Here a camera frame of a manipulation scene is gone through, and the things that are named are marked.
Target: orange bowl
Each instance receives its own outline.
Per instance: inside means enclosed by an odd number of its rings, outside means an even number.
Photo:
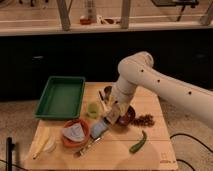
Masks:
[[[63,134],[62,134],[62,142],[64,144],[65,147],[69,147],[69,148],[74,148],[74,147],[80,147],[80,146],[83,146],[85,145],[89,138],[90,138],[90,129],[89,129],[89,125],[82,119],[75,119],[75,120],[70,120],[70,121],[67,121],[64,125],[64,128],[67,128],[75,123],[80,123],[81,126],[82,126],[82,129],[84,131],[84,140],[81,141],[81,142],[75,142],[75,141],[72,141],[68,138],[66,138]]]

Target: banana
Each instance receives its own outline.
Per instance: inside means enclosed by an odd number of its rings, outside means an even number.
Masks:
[[[42,152],[42,150],[45,147],[45,145],[47,144],[49,138],[50,138],[50,128],[45,127],[37,139],[38,142],[36,145],[35,153],[33,155],[33,159],[36,159],[38,157],[38,155]]]

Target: black cable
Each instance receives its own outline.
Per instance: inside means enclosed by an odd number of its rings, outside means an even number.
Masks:
[[[202,141],[200,141],[199,139],[195,138],[194,136],[189,135],[189,134],[186,134],[186,133],[177,133],[177,134],[174,134],[174,135],[172,135],[172,136],[170,137],[170,139],[172,139],[172,138],[174,138],[174,137],[176,137],[176,136],[179,136],[179,135],[192,138],[193,140],[199,142],[201,145],[203,145],[204,147],[206,147],[211,153],[213,153],[213,150],[212,150],[210,147],[208,147],[206,144],[204,144]],[[177,161],[186,164],[186,165],[189,166],[193,171],[195,171],[195,168],[194,168],[191,164],[189,164],[187,161],[182,160],[182,159],[177,159]]]
[[[189,135],[189,134],[185,134],[185,133],[177,133],[177,134],[174,134],[170,137],[170,139],[176,137],[176,136],[179,136],[179,135],[182,135],[182,136],[186,136],[186,137],[190,137],[192,139],[194,139],[195,141],[199,142],[201,145],[203,145],[204,147],[206,147],[211,153],[213,153],[213,150],[208,147],[206,144],[204,144],[202,141],[200,141],[199,139],[193,137],[192,135]]]
[[[7,162],[5,160],[0,159],[0,161],[7,164]],[[25,171],[29,171],[29,170],[27,170],[23,167],[20,167],[19,165],[16,165],[16,164],[12,164],[12,166],[17,167],[17,168],[22,169],[22,170],[25,170]]]
[[[189,166],[193,171],[195,171],[195,168],[194,168],[191,164],[189,164],[187,161],[182,160],[182,159],[177,159],[177,161],[186,164],[186,165]]]

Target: plastic cup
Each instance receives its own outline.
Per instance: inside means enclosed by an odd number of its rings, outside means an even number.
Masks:
[[[99,110],[99,104],[97,102],[91,102],[87,105],[87,115],[91,118],[97,118]]]

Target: food item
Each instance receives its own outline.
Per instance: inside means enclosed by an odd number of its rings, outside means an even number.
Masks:
[[[41,136],[38,137],[38,142],[37,142],[35,153],[33,155],[33,159],[36,159],[37,156],[42,152],[42,150],[45,147],[46,143],[48,142],[49,138],[50,138],[50,128],[45,127],[42,130]]]
[[[133,145],[130,149],[129,152],[130,153],[136,153],[138,150],[140,150],[140,148],[145,144],[146,139],[147,139],[147,134],[145,131],[142,131],[143,133],[143,139],[140,140],[137,144]]]
[[[153,120],[153,116],[151,114],[146,114],[139,116],[138,118],[135,118],[132,122],[132,125],[134,126],[148,126],[151,127],[155,124],[155,121]]]

